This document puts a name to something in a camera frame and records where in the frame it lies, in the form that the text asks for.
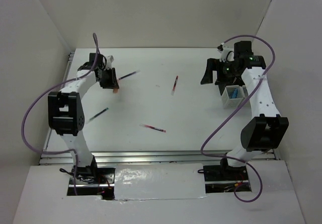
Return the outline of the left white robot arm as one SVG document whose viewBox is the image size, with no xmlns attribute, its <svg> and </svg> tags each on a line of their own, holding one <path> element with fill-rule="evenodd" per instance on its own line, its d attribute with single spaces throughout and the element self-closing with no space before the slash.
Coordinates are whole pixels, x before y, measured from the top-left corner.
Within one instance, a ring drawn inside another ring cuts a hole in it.
<svg viewBox="0 0 322 224">
<path fill-rule="evenodd" d="M 58 92 L 48 94 L 49 127 L 56 131 L 72 150 L 73 171 L 88 183 L 99 178 L 99 170 L 94 155 L 90 152 L 84 134 L 85 114 L 82 98 L 96 83 L 103 89 L 119 89 L 114 57 L 90 53 L 89 61 L 77 69 L 75 80 Z"/>
</svg>

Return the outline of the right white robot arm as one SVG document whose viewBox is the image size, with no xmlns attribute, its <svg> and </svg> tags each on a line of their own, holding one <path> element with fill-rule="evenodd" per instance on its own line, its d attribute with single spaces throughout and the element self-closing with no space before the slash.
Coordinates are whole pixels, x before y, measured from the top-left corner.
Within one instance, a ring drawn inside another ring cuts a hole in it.
<svg viewBox="0 0 322 224">
<path fill-rule="evenodd" d="M 250 104 L 252 114 L 240 133 L 239 144 L 222 158 L 219 173 L 223 179 L 230 180 L 253 157 L 276 149 L 289 121 L 275 106 L 267 80 L 268 66 L 262 56 L 254 55 L 251 41 L 239 41 L 233 49 L 221 43 L 217 49 L 221 56 L 207 59 L 200 83 L 214 83 L 220 89 L 239 86 L 241 91 L 246 90 L 248 96 L 237 109 Z"/>
</svg>

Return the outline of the red gel pen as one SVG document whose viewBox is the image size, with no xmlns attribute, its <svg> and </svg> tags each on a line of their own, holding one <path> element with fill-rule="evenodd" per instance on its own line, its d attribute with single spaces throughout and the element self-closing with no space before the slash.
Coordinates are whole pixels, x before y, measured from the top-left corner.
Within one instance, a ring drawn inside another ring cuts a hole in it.
<svg viewBox="0 0 322 224">
<path fill-rule="evenodd" d="M 178 82 L 178 78 L 179 76 L 176 76 L 175 78 L 175 82 L 174 82 L 174 85 L 173 85 L 173 88 L 172 88 L 172 91 L 171 91 L 171 95 L 173 96 L 174 93 L 175 93 L 175 90 L 176 90 L 176 86 L 177 86 L 177 82 Z"/>
<path fill-rule="evenodd" d="M 157 127 L 154 127 L 154 126 L 150 126 L 150 125 L 147 125 L 147 124 L 140 124 L 140 126 L 145 127 L 145 128 L 149 128 L 149 129 L 153 129 L 153 130 L 156 130 L 156 131 L 159 131 L 159 132 L 166 133 L 166 130 L 164 130 L 164 129 L 157 128 Z"/>
</svg>

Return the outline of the dark purple gel pen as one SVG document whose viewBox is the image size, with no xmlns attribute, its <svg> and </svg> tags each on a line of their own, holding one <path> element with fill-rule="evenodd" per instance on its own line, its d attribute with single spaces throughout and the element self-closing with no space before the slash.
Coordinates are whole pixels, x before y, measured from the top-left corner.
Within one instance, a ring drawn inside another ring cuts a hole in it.
<svg viewBox="0 0 322 224">
<path fill-rule="evenodd" d="M 128 73 L 128 74 L 126 74 L 126 75 L 124 75 L 124 76 L 120 77 L 118 80 L 125 79 L 125 78 L 130 77 L 130 76 L 132 76 L 132 75 L 134 75 L 134 74 L 137 74 L 137 73 L 139 73 L 139 72 L 140 72 L 140 70 L 133 71 L 133 72 L 131 72 L 131 73 Z"/>
</svg>

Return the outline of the blue lead case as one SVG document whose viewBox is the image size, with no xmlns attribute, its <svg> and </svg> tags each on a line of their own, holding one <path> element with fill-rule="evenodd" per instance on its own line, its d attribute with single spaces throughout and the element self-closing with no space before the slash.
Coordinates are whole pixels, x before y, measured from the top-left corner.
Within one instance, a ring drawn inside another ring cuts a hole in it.
<svg viewBox="0 0 322 224">
<path fill-rule="evenodd" d="M 238 89 L 235 89 L 234 92 L 232 93 L 231 98 L 236 99 L 238 97 Z"/>
</svg>

